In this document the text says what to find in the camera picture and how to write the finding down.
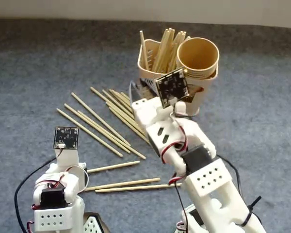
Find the gray carpet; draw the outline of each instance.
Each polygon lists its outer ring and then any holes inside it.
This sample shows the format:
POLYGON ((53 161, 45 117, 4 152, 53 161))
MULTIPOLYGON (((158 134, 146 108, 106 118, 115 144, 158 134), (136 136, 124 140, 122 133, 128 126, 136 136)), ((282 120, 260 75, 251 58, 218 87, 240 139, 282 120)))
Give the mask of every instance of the gray carpet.
MULTIPOLYGON (((219 77, 201 106, 197 122, 238 168, 245 200, 270 233, 291 232, 291 29, 259 26, 0 20, 0 233, 20 232, 13 195, 33 168, 54 156, 55 126, 72 126, 56 112, 63 103, 83 110, 74 91, 133 147, 147 156, 140 165, 90 176, 90 185, 159 176, 162 165, 150 146, 110 114, 89 87, 127 91, 138 77, 138 31, 159 39, 173 27, 206 37, 220 50, 219 77)), ((138 159, 112 154, 84 132, 80 160, 89 168, 138 159)), ((19 195, 24 222, 33 218, 34 175, 19 195)), ((187 194, 181 195, 185 205, 187 194)), ((81 195, 87 211, 99 212, 113 233, 170 233, 181 206, 174 189, 81 195)))

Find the stacked paper cups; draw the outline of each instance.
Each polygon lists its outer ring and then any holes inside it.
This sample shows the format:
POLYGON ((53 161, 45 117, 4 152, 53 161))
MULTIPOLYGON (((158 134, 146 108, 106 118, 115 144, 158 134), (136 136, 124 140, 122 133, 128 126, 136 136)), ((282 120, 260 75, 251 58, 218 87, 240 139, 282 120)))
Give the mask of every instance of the stacked paper cups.
POLYGON ((219 50, 205 38, 195 37, 184 41, 177 50, 177 67, 187 69, 185 75, 190 96, 186 102, 186 112, 196 115, 199 105, 213 80, 218 75, 219 50))

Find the circuit board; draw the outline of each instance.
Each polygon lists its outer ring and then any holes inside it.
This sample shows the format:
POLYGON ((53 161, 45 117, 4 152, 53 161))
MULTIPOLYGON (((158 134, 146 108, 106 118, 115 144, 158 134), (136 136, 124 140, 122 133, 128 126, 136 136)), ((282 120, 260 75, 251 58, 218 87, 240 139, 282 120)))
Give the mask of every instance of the circuit board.
POLYGON ((179 100, 189 96, 188 85, 183 68, 174 70, 155 80, 158 95, 163 108, 174 105, 179 100))
POLYGON ((64 143, 65 149, 78 148, 79 129, 76 127, 56 127, 54 137, 54 149, 64 143))

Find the cup rim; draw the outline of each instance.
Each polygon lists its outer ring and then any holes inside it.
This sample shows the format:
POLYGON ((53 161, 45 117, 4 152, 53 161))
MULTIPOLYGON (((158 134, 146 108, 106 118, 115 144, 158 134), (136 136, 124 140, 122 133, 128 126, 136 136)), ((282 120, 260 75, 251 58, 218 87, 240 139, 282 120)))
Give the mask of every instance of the cup rim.
POLYGON ((178 59, 178 61, 181 63, 181 65, 182 65, 183 67, 186 67, 186 68, 188 68, 188 69, 190 69, 190 70, 192 70, 192 71, 205 71, 205 70, 211 69, 211 68, 213 68, 214 66, 216 66, 216 65, 218 64, 218 62, 219 62, 219 58, 220 58, 220 53, 219 53, 219 49, 218 49, 218 47, 217 47, 217 46, 216 46, 216 45, 215 45, 211 40, 208 40, 208 39, 206 39, 206 38, 202 38, 202 37, 192 37, 192 38, 190 38, 190 39, 188 39, 188 40, 186 40, 186 41, 183 41, 183 42, 179 45, 179 47, 178 47, 178 49, 177 49, 177 59, 178 59), (216 50, 217 50, 217 52, 218 52, 218 57, 217 57, 217 60, 212 64, 212 66, 210 66, 210 67, 208 67, 208 68, 206 68, 206 69, 193 69, 193 68, 189 68, 189 67, 187 67, 186 65, 184 65, 184 64, 182 63, 182 61, 179 59, 179 50, 180 50, 181 46, 182 46, 184 43, 188 42, 189 40, 193 40, 193 39, 202 39, 202 40, 207 40, 208 42, 212 43, 213 46, 216 48, 216 50))

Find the mounting hole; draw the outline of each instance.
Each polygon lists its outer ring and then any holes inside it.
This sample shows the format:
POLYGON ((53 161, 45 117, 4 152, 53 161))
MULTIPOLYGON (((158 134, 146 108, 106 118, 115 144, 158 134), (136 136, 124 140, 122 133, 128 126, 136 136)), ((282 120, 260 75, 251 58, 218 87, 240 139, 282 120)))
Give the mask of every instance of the mounting hole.
POLYGON ((166 135, 164 136, 164 138, 163 138, 163 143, 164 143, 164 144, 167 142, 168 138, 169 138, 169 135, 166 134, 166 135))
POLYGON ((164 130, 164 128, 163 127, 160 127, 159 128, 159 131, 157 132, 157 135, 160 136, 163 133, 163 130, 164 130))

